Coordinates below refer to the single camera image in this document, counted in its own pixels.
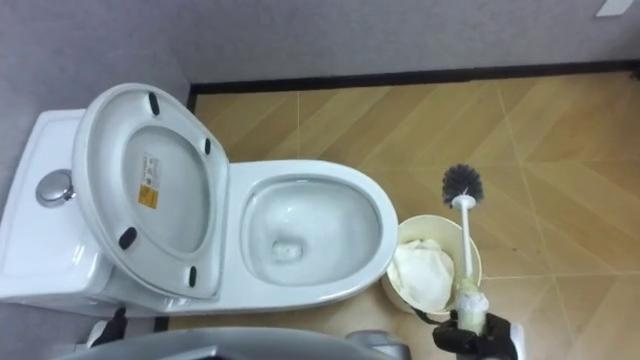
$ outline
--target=toilet brush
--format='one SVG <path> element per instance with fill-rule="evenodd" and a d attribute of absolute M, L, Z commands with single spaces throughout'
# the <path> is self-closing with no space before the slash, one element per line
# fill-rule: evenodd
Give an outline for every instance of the toilet brush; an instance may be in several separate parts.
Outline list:
<path fill-rule="evenodd" d="M 442 196 L 445 204 L 460 211 L 462 217 L 462 244 L 464 278 L 457 284 L 455 308 L 458 328 L 481 334 L 489 302 L 473 279 L 469 210 L 483 199 L 480 174 L 469 165 L 455 165 L 444 174 Z"/>

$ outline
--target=floor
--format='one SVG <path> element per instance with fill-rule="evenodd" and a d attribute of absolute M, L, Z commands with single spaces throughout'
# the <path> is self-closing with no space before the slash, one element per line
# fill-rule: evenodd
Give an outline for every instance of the floor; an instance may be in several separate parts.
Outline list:
<path fill-rule="evenodd" d="M 626 73 L 200 96 L 232 161 L 313 158 L 370 175 L 399 220 L 438 214 L 441 178 L 468 162 L 492 312 L 526 328 L 528 359 L 640 353 L 640 83 Z M 378 284 L 293 312 L 173 318 L 172 329 L 256 325 L 345 335 L 386 329 L 415 359 L 451 359 Z"/>

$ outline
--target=toilet tank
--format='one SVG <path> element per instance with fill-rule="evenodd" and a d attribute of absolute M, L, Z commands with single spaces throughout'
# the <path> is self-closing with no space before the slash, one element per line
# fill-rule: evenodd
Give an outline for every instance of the toilet tank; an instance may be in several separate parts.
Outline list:
<path fill-rule="evenodd" d="M 84 110 L 42 113 L 31 132 L 0 222 L 0 301 L 93 314 L 117 301 L 101 298 L 113 265 L 100 253 L 73 199 L 47 208 L 40 180 L 70 169 Z"/>

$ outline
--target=toilet lid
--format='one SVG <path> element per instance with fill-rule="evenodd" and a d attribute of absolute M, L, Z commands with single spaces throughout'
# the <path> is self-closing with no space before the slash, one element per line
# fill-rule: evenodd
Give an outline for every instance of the toilet lid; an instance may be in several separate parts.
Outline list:
<path fill-rule="evenodd" d="M 157 292 L 210 298 L 228 166 L 220 143 L 179 101 L 123 84 L 87 108 L 72 181 L 94 238 L 123 272 Z"/>

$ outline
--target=flush button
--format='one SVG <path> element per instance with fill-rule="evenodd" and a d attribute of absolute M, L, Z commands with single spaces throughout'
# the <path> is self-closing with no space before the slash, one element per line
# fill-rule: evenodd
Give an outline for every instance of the flush button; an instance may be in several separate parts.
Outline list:
<path fill-rule="evenodd" d="M 36 199 L 48 208 L 60 206 L 75 196 L 71 183 L 71 171 L 60 169 L 50 172 L 36 187 Z"/>

